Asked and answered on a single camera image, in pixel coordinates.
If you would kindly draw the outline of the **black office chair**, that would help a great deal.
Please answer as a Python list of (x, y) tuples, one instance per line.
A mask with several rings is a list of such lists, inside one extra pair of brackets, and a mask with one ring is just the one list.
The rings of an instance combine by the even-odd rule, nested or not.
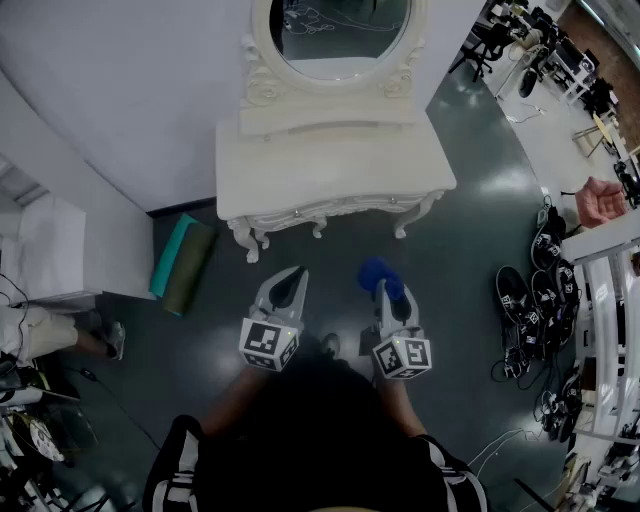
[(487, 68), (490, 73), (493, 72), (489, 62), (499, 60), (504, 49), (511, 43), (512, 39), (506, 25), (501, 23), (492, 25), (475, 23), (473, 25), (461, 51), (464, 60), (474, 62), (476, 65), (474, 82), (484, 76), (484, 68)]

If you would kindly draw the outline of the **blue cloth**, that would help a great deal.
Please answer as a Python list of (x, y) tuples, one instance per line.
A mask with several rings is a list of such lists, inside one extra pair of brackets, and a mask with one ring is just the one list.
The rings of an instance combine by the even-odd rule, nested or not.
[(357, 281), (360, 287), (376, 300), (378, 284), (385, 282), (384, 288), (393, 301), (404, 296), (404, 283), (400, 276), (381, 258), (372, 257), (364, 261), (358, 271)]

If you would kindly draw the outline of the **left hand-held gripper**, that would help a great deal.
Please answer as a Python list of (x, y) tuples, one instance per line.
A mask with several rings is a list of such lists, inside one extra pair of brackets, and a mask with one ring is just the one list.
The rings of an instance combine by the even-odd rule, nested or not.
[(281, 372), (300, 345), (308, 270), (294, 266), (264, 281), (243, 319), (239, 352), (250, 366)]

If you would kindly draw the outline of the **pile of black devices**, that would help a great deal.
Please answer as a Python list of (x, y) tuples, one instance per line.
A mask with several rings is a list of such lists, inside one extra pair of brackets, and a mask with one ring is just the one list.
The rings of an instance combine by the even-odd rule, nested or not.
[(565, 220), (546, 196), (530, 247), (533, 273), (525, 278), (512, 266), (496, 273), (503, 357), (491, 369), (492, 379), (514, 380), (521, 390), (544, 380), (534, 420), (551, 441), (561, 443), (572, 435), (582, 405), (579, 371), (560, 369), (560, 353), (574, 335), (582, 298), (575, 267), (561, 255), (565, 236)]

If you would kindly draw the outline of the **person's black striped shirt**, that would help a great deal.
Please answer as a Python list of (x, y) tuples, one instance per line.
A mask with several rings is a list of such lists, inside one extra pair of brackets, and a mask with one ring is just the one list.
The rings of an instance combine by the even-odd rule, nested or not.
[(489, 512), (469, 466), (407, 436), (367, 379), (321, 348), (270, 378), (242, 419), (207, 437), (178, 416), (143, 512)]

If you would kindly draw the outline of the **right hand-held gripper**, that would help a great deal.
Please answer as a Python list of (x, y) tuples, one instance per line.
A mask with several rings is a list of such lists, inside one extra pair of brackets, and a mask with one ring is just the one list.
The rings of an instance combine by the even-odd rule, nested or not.
[[(387, 292), (387, 280), (376, 288), (376, 311), (380, 324), (392, 324), (392, 300)], [(419, 309), (408, 286), (397, 300), (397, 320), (402, 324), (417, 324)], [(369, 355), (375, 370), (387, 380), (413, 379), (431, 369), (431, 346), (420, 327), (382, 334), (377, 327), (360, 333), (359, 354)]]

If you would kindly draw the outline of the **white dressing table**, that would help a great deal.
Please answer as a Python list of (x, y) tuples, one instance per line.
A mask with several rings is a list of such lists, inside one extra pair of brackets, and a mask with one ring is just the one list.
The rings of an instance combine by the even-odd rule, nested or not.
[(330, 218), (379, 210), (397, 215), (393, 235), (457, 186), (432, 123), (336, 123), (244, 135), (216, 129), (217, 213), (255, 264), (271, 233), (303, 223), (321, 238)]

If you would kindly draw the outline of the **white framed round mirror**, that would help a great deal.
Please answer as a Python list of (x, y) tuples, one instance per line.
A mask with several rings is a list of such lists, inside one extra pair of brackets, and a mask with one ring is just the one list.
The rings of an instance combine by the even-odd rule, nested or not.
[(416, 124), (427, 14), (428, 0), (253, 0), (241, 134)]

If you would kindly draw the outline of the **olive rolled mat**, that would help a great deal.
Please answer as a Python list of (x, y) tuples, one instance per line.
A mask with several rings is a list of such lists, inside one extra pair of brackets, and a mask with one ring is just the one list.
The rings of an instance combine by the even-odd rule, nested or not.
[(162, 307), (183, 316), (190, 307), (204, 266), (216, 238), (211, 226), (193, 223), (186, 230), (169, 274), (162, 297)]

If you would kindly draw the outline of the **row of office desks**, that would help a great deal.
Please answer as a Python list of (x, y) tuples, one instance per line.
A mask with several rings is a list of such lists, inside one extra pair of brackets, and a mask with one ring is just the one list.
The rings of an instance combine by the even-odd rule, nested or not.
[(617, 119), (640, 151), (640, 0), (504, 0), (515, 42), (489, 81), (503, 99), (549, 80), (563, 102)]

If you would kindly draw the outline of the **person's left forearm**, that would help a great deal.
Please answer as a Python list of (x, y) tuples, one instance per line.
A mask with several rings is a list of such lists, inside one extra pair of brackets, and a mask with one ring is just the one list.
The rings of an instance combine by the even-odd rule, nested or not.
[(215, 437), (232, 429), (249, 410), (269, 378), (268, 370), (245, 366), (200, 421), (203, 433), (207, 437)]

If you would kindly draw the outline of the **person's right forearm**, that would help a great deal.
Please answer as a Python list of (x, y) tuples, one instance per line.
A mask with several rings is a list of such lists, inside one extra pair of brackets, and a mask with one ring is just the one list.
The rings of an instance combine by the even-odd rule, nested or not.
[(386, 413), (409, 437), (426, 435), (427, 430), (418, 418), (410, 401), (405, 382), (386, 379), (375, 374), (375, 387)]

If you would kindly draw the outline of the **white low counter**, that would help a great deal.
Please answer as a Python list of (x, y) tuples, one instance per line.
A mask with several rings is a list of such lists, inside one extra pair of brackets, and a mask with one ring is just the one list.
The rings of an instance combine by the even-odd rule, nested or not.
[(0, 302), (74, 313), (104, 293), (152, 299), (151, 219), (119, 193), (79, 208), (0, 154)]

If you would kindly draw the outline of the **white metal rack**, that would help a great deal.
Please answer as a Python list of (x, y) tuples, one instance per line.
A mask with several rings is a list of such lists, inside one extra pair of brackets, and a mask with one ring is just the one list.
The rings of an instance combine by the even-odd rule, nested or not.
[(595, 357), (592, 426), (581, 435), (639, 446), (623, 436), (640, 420), (640, 275), (633, 256), (640, 254), (640, 210), (575, 235), (562, 255), (575, 266), (589, 291)]

